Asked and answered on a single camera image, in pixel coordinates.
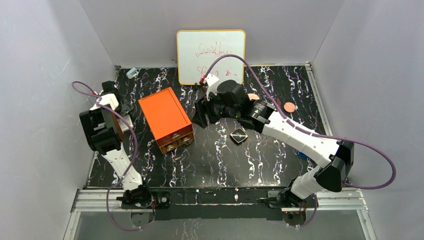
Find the black square compact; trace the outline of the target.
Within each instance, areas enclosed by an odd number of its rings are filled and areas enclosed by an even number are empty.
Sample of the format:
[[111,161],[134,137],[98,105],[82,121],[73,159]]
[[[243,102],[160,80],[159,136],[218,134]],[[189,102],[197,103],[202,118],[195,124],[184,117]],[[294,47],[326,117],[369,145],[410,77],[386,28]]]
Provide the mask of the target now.
[[242,144],[248,138],[248,134],[242,128],[235,129],[229,135],[236,145]]

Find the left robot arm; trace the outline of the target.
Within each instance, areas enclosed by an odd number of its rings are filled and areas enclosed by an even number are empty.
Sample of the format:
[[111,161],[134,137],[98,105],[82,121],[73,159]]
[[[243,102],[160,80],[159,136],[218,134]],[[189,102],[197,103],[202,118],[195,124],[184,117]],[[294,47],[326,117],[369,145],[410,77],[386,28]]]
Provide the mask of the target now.
[[124,189],[118,200],[130,205],[149,201],[152,197],[150,190],[133,167],[135,160],[129,159],[124,149],[126,131],[136,138],[130,117],[134,107],[119,95],[113,81],[101,85],[101,93],[94,90],[87,93],[96,98],[93,107],[79,114],[88,146],[106,159],[118,175],[118,184]]

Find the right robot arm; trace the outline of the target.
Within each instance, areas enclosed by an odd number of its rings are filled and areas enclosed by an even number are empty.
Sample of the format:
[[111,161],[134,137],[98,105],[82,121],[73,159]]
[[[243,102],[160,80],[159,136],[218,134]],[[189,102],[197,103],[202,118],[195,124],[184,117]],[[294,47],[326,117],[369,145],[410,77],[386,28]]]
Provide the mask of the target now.
[[322,190],[342,191],[353,165],[353,143],[315,136],[312,130],[281,116],[274,104],[250,100],[235,80],[208,74],[201,83],[206,91],[195,102],[193,123],[206,128],[223,118],[235,119],[243,128],[280,140],[316,163],[313,170],[290,182],[280,194],[280,203],[297,204]]

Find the orange drawer organizer box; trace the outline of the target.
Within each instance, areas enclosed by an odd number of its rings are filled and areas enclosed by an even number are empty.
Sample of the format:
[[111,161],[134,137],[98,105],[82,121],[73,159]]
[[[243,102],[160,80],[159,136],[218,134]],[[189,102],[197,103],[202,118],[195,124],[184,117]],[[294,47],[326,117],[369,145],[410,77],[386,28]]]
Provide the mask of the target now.
[[194,127],[171,87],[138,100],[161,151],[166,154],[194,141]]

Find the white eyeshadow palette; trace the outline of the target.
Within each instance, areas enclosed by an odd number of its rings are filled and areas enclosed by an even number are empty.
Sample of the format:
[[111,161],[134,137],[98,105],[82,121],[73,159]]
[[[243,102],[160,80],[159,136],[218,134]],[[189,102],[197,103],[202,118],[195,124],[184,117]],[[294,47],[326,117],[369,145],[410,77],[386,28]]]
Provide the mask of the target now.
[[120,118],[118,118],[117,120],[118,120],[118,123],[119,123],[119,126],[120,126],[120,128],[121,128],[121,131],[123,132],[123,133],[125,133],[125,132],[127,132],[127,131],[129,131],[130,130],[130,128],[131,129],[133,129],[134,128],[134,124],[133,124],[133,121],[132,121],[132,119],[131,119],[131,116],[130,115],[125,115],[125,116],[123,116],[122,117],[124,120],[122,120],[122,119],[120,119]]

